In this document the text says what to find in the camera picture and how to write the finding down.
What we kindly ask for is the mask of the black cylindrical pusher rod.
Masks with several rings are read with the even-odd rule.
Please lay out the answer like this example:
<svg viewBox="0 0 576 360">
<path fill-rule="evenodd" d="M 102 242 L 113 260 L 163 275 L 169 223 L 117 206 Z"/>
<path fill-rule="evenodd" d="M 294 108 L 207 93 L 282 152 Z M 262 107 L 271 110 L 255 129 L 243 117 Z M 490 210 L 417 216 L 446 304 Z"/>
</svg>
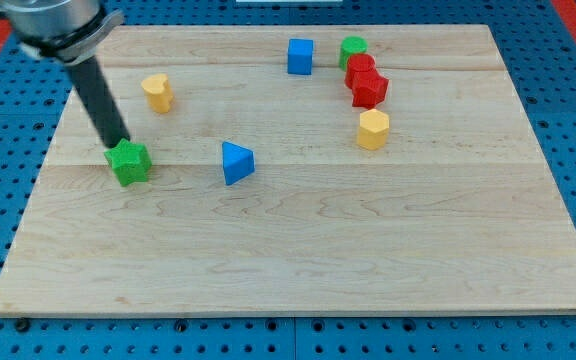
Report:
<svg viewBox="0 0 576 360">
<path fill-rule="evenodd" d="M 122 139 L 130 140 L 128 128 L 96 57 L 68 65 L 66 72 L 103 145 L 114 148 Z"/>
</svg>

